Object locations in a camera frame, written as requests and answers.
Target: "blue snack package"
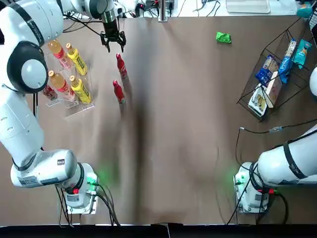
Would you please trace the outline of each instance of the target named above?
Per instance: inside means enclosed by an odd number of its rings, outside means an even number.
[[[271,80],[273,73],[277,70],[278,63],[272,55],[268,55],[262,68],[255,75],[255,77],[258,79],[261,85],[267,86],[267,83]]]
[[[293,61],[291,58],[294,53],[295,47],[296,47],[296,41],[292,39],[288,45],[288,48],[284,55],[282,63],[278,68],[278,74],[283,83],[287,83],[288,74],[293,64]]]
[[[308,41],[301,39],[295,57],[294,63],[298,64],[298,68],[302,69],[303,65],[305,64],[307,52],[311,49],[312,44]]]

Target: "snack package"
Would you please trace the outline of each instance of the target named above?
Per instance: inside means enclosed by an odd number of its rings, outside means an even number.
[[[298,64],[298,68],[302,69],[305,64],[307,52],[311,49],[312,45],[308,41],[301,39],[295,57],[294,63]]]
[[[288,48],[284,55],[282,63],[279,66],[278,74],[283,83],[287,83],[288,74],[293,64],[293,61],[291,58],[294,53],[295,47],[296,47],[296,41],[292,39],[288,45]]]
[[[265,90],[266,88],[259,83],[248,103],[248,107],[259,117],[263,117],[267,108],[263,94]]]
[[[259,72],[255,75],[255,77],[258,79],[258,81],[264,85],[270,81],[273,72],[278,70],[278,63],[274,59],[272,55],[268,55],[266,57],[266,60],[262,66],[262,68],[259,70]]]
[[[269,108],[273,108],[276,102],[279,91],[282,88],[282,82],[278,76],[278,72],[274,72],[271,81],[268,83],[267,89],[264,93],[265,101]]]
[[[297,9],[297,15],[299,17],[308,18],[312,15],[313,8],[312,4],[309,1],[304,2],[302,5],[299,5]]]

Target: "bottle rack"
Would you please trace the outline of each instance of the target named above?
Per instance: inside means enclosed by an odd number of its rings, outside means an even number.
[[[274,107],[266,107],[264,115],[259,116],[248,107],[251,97],[254,95],[256,90],[262,91],[266,104],[268,104],[266,100],[269,97],[265,97],[265,85],[261,84],[255,75],[263,66],[268,55],[271,55],[276,60],[278,65],[280,65],[292,38],[297,41],[293,57],[296,54],[297,47],[301,39],[304,39],[312,44],[311,50],[307,54],[304,67],[299,69],[298,65],[293,63],[291,69],[287,72],[289,74],[288,82],[282,84]],[[303,22],[302,19],[298,19],[263,49],[237,104],[240,104],[242,107],[244,107],[256,119],[258,119],[259,122],[267,119],[285,103],[287,103],[289,100],[292,100],[296,95],[308,87],[310,75],[312,70],[315,68],[315,64],[317,63],[316,54],[316,45],[314,44],[308,22]]]
[[[48,107],[54,107],[56,105],[63,104],[64,108],[66,108],[66,117],[94,107],[94,98],[93,98],[93,90],[91,85],[89,65],[87,65],[88,67],[87,74],[81,75],[78,73],[74,64],[69,69],[63,68],[61,64],[59,63],[58,59],[56,59],[53,54],[46,53],[45,61],[48,66],[48,70],[49,71],[53,70],[55,73],[60,73],[63,76],[63,78],[67,81],[68,85],[71,85],[71,82],[69,80],[70,76],[75,75],[76,78],[80,78],[83,81],[84,86],[86,87],[86,89],[89,91],[91,95],[91,103],[89,104],[82,103],[77,95],[75,96],[74,100],[69,100],[65,98],[62,93],[58,92],[52,86],[50,80],[48,80],[48,85],[52,89],[54,89],[54,91],[57,93],[57,99],[46,103]]]

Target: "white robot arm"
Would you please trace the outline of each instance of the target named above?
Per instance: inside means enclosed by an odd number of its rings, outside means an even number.
[[[233,179],[237,199],[242,195],[240,211],[258,213],[261,206],[264,212],[269,188],[317,184],[316,144],[317,125],[297,139],[262,152],[257,162],[243,163]]]
[[[105,31],[113,20],[107,18],[113,0],[21,0],[0,11],[0,141],[12,156],[15,186],[58,184],[72,213],[91,213],[97,199],[87,192],[96,191],[90,183],[98,182],[93,169],[70,150],[42,150],[43,130],[25,100],[46,85],[41,46],[62,33],[63,12],[70,10],[108,20]],[[119,34],[113,24],[110,30]]]

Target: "yellow bottle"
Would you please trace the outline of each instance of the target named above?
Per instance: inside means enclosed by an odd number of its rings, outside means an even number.
[[[75,63],[76,69],[81,75],[85,75],[87,73],[87,65],[83,61],[83,58],[78,53],[78,50],[76,48],[72,48],[70,43],[67,43],[66,48],[68,50],[68,57],[71,58],[71,60]]]
[[[76,93],[83,103],[91,103],[91,96],[83,81],[80,78],[76,78],[74,75],[70,77],[71,89]]]

